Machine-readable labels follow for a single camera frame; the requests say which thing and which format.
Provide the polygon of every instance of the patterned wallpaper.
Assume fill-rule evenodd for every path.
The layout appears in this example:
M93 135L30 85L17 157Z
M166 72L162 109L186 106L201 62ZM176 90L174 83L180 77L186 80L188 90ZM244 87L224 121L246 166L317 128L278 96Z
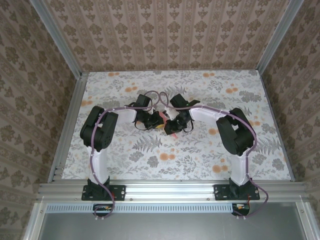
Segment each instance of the patterned wallpaper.
M320 0L305 0L262 75L298 181L320 223Z
M75 79L28 0L0 1L0 239L17 240L47 181Z
M82 71L253 69L288 0L44 0Z

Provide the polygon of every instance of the gray panel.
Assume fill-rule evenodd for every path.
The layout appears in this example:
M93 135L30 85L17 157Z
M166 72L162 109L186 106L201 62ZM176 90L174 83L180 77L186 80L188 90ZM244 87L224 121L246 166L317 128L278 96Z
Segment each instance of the gray panel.
M305 240L295 203L269 203L246 220L230 213L46 214L40 240Z

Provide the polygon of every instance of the floral wallpaper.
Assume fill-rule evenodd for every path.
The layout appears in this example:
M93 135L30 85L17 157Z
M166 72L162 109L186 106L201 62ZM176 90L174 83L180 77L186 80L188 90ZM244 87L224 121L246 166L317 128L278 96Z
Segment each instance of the floral wallpaper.
M305 0L262 75L298 181L320 223L320 1Z
M254 69L289 0L44 0L83 72Z
M28 0L0 1L0 239L23 236L75 78Z
M258 136L250 155L256 180L290 180L287 160L256 70L176 70L91 72L76 121L63 179L90 176L89 154L80 130L93 106L105 109L134 102L149 90L165 91L222 110L240 108ZM157 100L155 93L150 95ZM163 111L159 104L157 110ZM224 180L231 174L231 155L222 145L217 125L194 122L190 133L166 135L163 128L141 131L118 124L105 160L112 179Z

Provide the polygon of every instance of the cable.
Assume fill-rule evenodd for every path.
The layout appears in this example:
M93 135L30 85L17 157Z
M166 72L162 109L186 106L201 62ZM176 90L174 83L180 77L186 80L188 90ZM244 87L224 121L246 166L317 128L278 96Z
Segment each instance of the cable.
M95 148L94 148L94 139L95 139L95 134L96 134L96 131L97 131L97 128L98 128L98 124L101 122L103 116L107 113L107 112L111 112L111 111L118 111L118 110L123 110L123 109L133 109L133 110L136 110L136 109L140 109L140 110L144 110L144 109L148 109L148 108L153 108L155 107L159 102L161 102L165 107L167 108L170 108L170 109L174 109L174 110L190 110L190 109L196 109L196 108L204 108L204 109L209 109L211 111L214 111L216 113L220 113L220 114L224 114L224 115L228 115L230 117L232 117L233 119L236 119L238 120L239 122L241 122L243 125L245 125L245 127L251 132L253 138L254 138L254 143L253 143L253 146L246 152L245 154L245 174L247 176L247 178L249 179L249 181L257 188L259 188L261 191L263 191L266 195L266 198L265 198L265 201L264 203L262 204L262 206L256 210L255 212L247 215L247 216L243 216L241 213L237 212L237 211L234 211L235 213L237 213L238 215L240 215L241 217L243 217L243 219L245 218L249 218L251 216L254 216L255 214L257 214L264 206L265 204L267 203L268 199L269 199L269 195L267 193L267 191L265 191L262 187L260 187L259 185L257 185L256 183L253 182L253 180L250 178L249 176L249 154L256 148L257 144L258 144L258 139L257 139L257 135L254 131L254 129L249 125L247 124L244 120L242 120L241 118L239 118L238 116L235 116L229 112L226 112L226 111L222 111L222 110L219 110L219 109L216 109L216 108L213 108L213 107L210 107L210 106L204 106L204 105L194 105L194 106L188 106L188 107L180 107L180 108L177 108L177 107L173 107L173 106L170 106L169 105L169 97L168 97L168 94L165 93L165 92L160 92L158 93L157 91L154 91L154 90L150 90L150 91L147 91L144 95L148 94L148 93L156 93L158 95L158 100L156 101L155 104L151 105L151 106L147 106L147 107L131 107L131 106L124 106L124 107L117 107L117 108L111 108L111 109L107 109L105 110L101 115L100 117L98 118L97 120L97 123L95 124L94 128L93 128L93 131L92 131L92 136L91 136L91 154L90 154L90 168L91 168L91 171L92 171L92 174L93 174L93 177L94 179L96 180L96 182L101 186L103 187L107 193L109 194L109 196L111 197L111 200L112 200L112 208L110 210L110 212L105 216L106 218L113 212L114 208L115 208L115 200L111 194L111 192L109 191L109 189L107 189L107 187L105 187L99 180L98 178L96 177L96 173L95 173L95 170L93 168L93 155L94 155L94 151L95 151ZM165 103L162 99L161 99L161 95L165 95L166 97L166 100L167 100L167 103Z

